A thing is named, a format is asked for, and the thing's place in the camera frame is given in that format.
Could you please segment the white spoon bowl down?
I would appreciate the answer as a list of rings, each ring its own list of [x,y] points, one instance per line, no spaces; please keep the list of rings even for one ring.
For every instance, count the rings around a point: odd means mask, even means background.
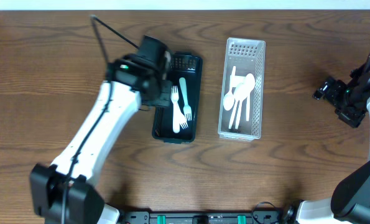
[[[229,111],[233,107],[233,104],[234,104],[234,95],[232,91],[233,87],[232,87],[231,81],[233,77],[235,76],[235,73],[236,73],[236,67],[234,66],[232,68],[231,75],[229,76],[229,90],[225,94],[224,99],[223,99],[224,109],[226,111]]]

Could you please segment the white plastic fork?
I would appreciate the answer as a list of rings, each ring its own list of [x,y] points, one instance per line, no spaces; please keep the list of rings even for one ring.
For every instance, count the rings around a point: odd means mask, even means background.
[[[187,129],[188,128],[187,119],[186,119],[185,115],[180,110],[178,111],[178,120],[179,120],[180,127],[182,129]]]
[[[178,99],[179,99],[177,86],[172,87],[170,99],[171,99],[171,102],[173,104],[173,132],[174,133],[179,133],[180,132],[180,123],[178,121],[177,109],[176,109],[176,105],[177,105]]]

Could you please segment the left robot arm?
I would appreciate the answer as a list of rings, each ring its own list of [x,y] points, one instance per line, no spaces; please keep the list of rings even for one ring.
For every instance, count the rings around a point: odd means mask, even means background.
[[[117,223],[120,211],[95,187],[121,131],[142,105],[167,107],[172,53],[144,36],[138,50],[112,63],[90,113],[69,145],[49,166],[36,164],[30,189],[36,215],[46,223]]]

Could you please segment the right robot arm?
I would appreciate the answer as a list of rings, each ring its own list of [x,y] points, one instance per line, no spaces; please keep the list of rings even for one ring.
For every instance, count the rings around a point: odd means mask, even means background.
[[[369,121],[369,146],[365,164],[345,177],[329,198],[301,200],[284,212],[282,223],[370,223],[370,54],[350,73],[348,83],[328,77],[313,97],[324,99],[338,119],[352,128]]]

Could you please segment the mint green plastic fork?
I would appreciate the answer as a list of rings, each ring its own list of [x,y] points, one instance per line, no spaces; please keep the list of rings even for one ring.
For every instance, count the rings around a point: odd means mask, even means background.
[[[188,104],[188,93],[187,93],[186,79],[184,77],[179,78],[179,84],[180,84],[180,89],[182,91],[182,97],[183,97],[183,103],[184,103],[183,112],[184,112],[184,115],[185,115],[187,121],[191,121],[192,120],[192,108]]]

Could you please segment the white spoon horizontal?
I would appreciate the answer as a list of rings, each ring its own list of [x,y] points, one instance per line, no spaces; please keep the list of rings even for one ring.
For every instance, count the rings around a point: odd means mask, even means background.
[[[245,98],[247,98],[248,95],[249,95],[249,88],[244,83],[240,84],[235,90],[235,98],[236,98],[236,102],[238,103],[237,112],[236,112],[235,129],[238,129],[239,127],[243,101]]]

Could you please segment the white spoon clear basket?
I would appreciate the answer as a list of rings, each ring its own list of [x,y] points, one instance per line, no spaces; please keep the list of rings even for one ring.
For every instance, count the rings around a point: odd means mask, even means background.
[[[248,73],[244,79],[244,84],[247,90],[246,98],[246,121],[249,121],[251,110],[251,92],[253,91],[256,81],[252,73]]]

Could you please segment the white spoon bowl up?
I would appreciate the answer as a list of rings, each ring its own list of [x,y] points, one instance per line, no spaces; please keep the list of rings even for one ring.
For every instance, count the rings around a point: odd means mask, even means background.
[[[233,107],[231,117],[230,117],[230,121],[229,121],[229,126],[228,126],[229,129],[232,128],[232,125],[233,125],[233,122],[234,122],[234,117],[235,117],[235,114],[236,114],[236,108],[237,108],[237,105],[238,105],[240,95],[243,92],[243,86],[244,86],[244,83],[240,83],[234,91],[234,107]]]

